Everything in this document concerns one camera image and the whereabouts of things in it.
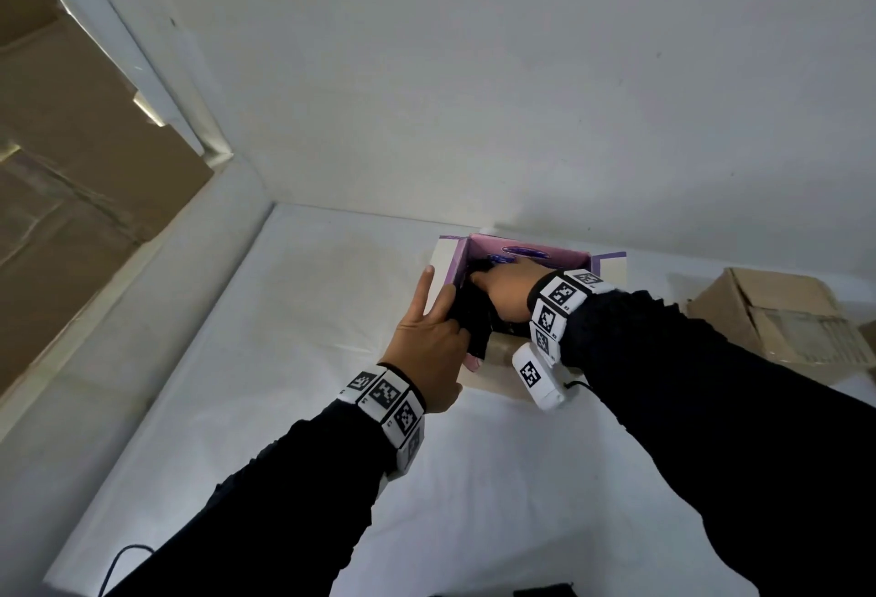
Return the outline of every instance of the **black sleeve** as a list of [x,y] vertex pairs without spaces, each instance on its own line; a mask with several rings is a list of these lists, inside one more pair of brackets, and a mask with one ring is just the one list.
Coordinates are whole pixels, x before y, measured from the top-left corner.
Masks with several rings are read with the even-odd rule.
[[395,462],[380,425],[335,401],[216,487],[110,594],[329,594]]
[[646,292],[589,297],[561,351],[763,594],[872,589],[876,409]]

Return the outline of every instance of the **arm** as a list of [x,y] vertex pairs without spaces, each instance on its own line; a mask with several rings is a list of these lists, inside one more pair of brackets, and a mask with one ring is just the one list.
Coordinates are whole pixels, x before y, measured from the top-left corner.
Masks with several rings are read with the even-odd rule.
[[[551,276],[532,271],[531,291]],[[479,285],[498,285],[498,303],[488,292],[502,313],[501,283]],[[645,292],[589,297],[570,316],[561,352],[702,515],[717,554],[762,592],[835,592],[867,572],[875,409],[733,346]]]
[[[429,268],[421,277],[381,363],[391,365],[426,412],[442,412],[459,395],[456,376],[469,337],[444,319],[453,286],[423,315],[432,276]],[[216,487],[206,507],[111,594],[282,586],[329,594],[371,523],[371,505],[383,476],[396,469],[398,451],[358,406],[335,401]]]

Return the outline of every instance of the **black cable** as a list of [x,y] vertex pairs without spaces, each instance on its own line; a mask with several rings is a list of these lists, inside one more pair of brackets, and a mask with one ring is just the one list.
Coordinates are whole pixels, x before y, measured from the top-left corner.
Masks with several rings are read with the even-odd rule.
[[154,548],[152,548],[151,546],[146,546],[145,544],[128,544],[127,546],[123,547],[122,550],[116,553],[115,558],[112,559],[112,565],[109,566],[109,571],[107,571],[107,575],[104,577],[104,584],[101,586],[101,590],[97,593],[97,597],[104,597],[104,590],[107,589],[107,584],[110,581],[110,576],[112,576],[112,571],[115,569],[115,563],[117,563],[118,558],[121,558],[122,554],[129,549],[147,550],[150,555],[155,552]]
[[584,382],[584,381],[570,381],[570,382],[567,382],[567,383],[565,384],[565,388],[566,388],[566,389],[569,389],[570,387],[572,387],[572,385],[581,385],[581,387],[586,387],[586,388],[589,389],[591,392],[593,392],[593,388],[592,388],[590,385],[588,385],[586,382]]

